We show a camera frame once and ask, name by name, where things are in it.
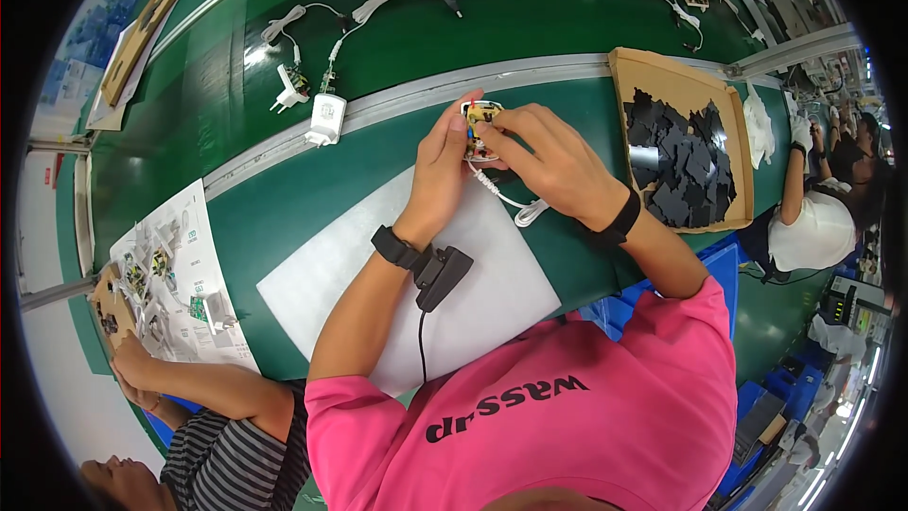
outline cardboard tray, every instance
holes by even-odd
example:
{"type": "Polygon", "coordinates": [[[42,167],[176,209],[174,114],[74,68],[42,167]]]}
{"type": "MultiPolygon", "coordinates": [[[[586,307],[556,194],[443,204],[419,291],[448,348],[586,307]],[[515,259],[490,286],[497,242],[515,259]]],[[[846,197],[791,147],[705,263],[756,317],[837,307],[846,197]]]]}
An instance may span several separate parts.
{"type": "Polygon", "coordinates": [[[105,74],[101,83],[101,93],[108,105],[114,106],[120,98],[122,88],[132,73],[135,63],[142,57],[142,51],[152,39],[154,30],[164,19],[176,0],[149,0],[142,13],[136,19],[138,23],[132,27],[129,35],[123,40],[122,48],[111,61],[110,71],[105,74]]]}
{"type": "Polygon", "coordinates": [[[661,99],[682,115],[705,108],[712,100],[719,110],[727,139],[725,149],[731,160],[737,197],[725,213],[725,220],[701,228],[670,228],[676,233],[708,233],[742,229],[754,220],[754,170],[750,164],[750,141],[743,120],[743,105],[737,91],[721,79],[652,51],[616,48],[608,54],[608,65],[619,98],[621,134],[631,186],[643,202],[643,189],[630,169],[628,116],[625,102],[633,102],[634,88],[661,99]]]}
{"type": "Polygon", "coordinates": [[[88,301],[92,307],[92,316],[95,318],[95,323],[98,325],[98,335],[105,341],[108,358],[110,358],[114,354],[114,351],[116,351],[116,348],[120,346],[120,342],[122,342],[122,339],[125,337],[127,329],[131,329],[132,333],[135,333],[135,318],[132,315],[132,308],[129,307],[129,303],[126,301],[126,296],[119,290],[114,293],[107,289],[107,283],[113,282],[118,278],[120,278],[120,270],[117,268],[116,264],[108,265],[101,271],[101,278],[98,279],[98,285],[95,287],[95,292],[88,297],[88,301]],[[105,335],[104,328],[101,326],[101,321],[97,318],[98,306],[101,307],[102,314],[105,316],[107,314],[113,314],[113,317],[116,318],[117,331],[115,334],[105,335]]]}

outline paper sheet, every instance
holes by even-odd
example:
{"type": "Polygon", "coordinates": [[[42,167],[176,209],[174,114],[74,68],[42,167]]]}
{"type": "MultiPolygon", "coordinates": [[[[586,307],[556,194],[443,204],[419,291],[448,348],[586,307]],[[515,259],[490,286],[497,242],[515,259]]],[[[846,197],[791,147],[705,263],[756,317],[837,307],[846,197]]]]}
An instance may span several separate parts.
{"type": "Polygon", "coordinates": [[[155,228],[165,228],[175,222],[176,235],[170,261],[175,274],[176,292],[172,295],[160,277],[152,277],[149,291],[161,301],[167,311],[163,340],[146,335],[142,344],[156,358],[169,361],[202,363],[233,363],[258,372],[258,366],[243,334],[242,322],[232,328],[212,335],[205,322],[189,315],[186,304],[191,296],[221,293],[224,309],[235,316],[233,303],[227,294],[221,274],[221,264],[211,238],[208,209],[205,206],[204,187],[201,179],[168,199],[157,210],[148,214],[136,229],[120,238],[111,247],[111,261],[116,261],[121,273],[126,272],[124,255],[134,252],[137,238],[151,240],[155,228]]]}
{"type": "MultiPolygon", "coordinates": [[[[145,44],[145,49],[142,51],[142,55],[139,56],[139,59],[136,61],[135,66],[132,68],[132,71],[129,74],[129,78],[127,78],[126,84],[122,88],[122,93],[120,93],[120,98],[117,100],[116,105],[113,107],[108,105],[104,101],[104,96],[101,93],[101,88],[98,88],[97,94],[95,95],[95,101],[92,103],[92,110],[88,113],[88,119],[86,119],[86,129],[97,129],[99,131],[119,131],[121,129],[122,115],[123,110],[126,107],[126,103],[128,103],[135,95],[135,91],[139,87],[139,81],[142,80],[142,74],[145,71],[145,64],[148,63],[148,59],[152,55],[152,50],[154,50],[154,45],[158,43],[158,38],[161,37],[161,32],[165,28],[167,18],[169,18],[171,13],[174,12],[174,6],[176,6],[177,2],[179,2],[179,0],[175,0],[174,4],[170,7],[165,16],[161,18],[161,22],[158,24],[158,27],[154,29],[154,33],[152,34],[151,39],[149,39],[148,43],[145,44]]],[[[133,20],[132,23],[124,28],[123,31],[120,32],[120,35],[117,37],[116,45],[113,48],[113,54],[111,55],[111,58],[107,63],[104,75],[101,77],[101,83],[104,83],[108,72],[111,70],[113,61],[116,60],[117,52],[120,51],[120,47],[123,45],[125,37],[129,35],[129,32],[131,31],[132,27],[135,26],[135,23],[136,20],[133,20]]]]}
{"type": "MultiPolygon", "coordinates": [[[[374,250],[372,234],[382,224],[393,224],[402,212],[412,179],[411,167],[325,227],[256,285],[307,359],[334,304],[374,250]]],[[[429,379],[485,355],[560,306],[514,221],[478,181],[464,187],[457,214],[435,245],[453,245],[474,263],[448,297],[426,314],[423,346],[429,379]]],[[[417,293],[408,284],[388,345],[370,377],[392,396],[422,383],[417,293]]]]}

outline instruction manual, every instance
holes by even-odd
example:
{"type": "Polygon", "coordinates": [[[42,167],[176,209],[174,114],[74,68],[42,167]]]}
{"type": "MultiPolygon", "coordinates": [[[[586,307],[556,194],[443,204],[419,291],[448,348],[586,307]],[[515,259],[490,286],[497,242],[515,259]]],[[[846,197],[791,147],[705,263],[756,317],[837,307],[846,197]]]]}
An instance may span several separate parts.
{"type": "Polygon", "coordinates": [[[111,247],[137,334],[155,358],[233,363],[259,372],[221,274],[201,179],[168,199],[111,247]],[[220,293],[233,321],[207,321],[202,298],[220,293]]]}

